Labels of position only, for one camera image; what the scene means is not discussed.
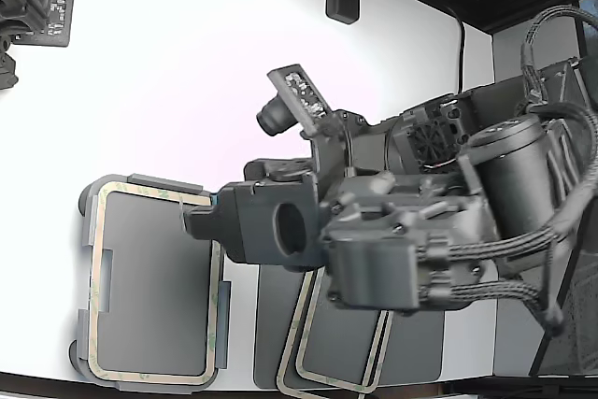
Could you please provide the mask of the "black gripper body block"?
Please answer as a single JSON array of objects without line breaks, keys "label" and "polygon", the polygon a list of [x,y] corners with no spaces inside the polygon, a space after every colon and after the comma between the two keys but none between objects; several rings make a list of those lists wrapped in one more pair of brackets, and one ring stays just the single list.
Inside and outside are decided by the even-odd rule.
[{"label": "black gripper body block", "polygon": [[242,238],[248,264],[309,270],[322,267],[317,179],[289,161],[244,167]]}]

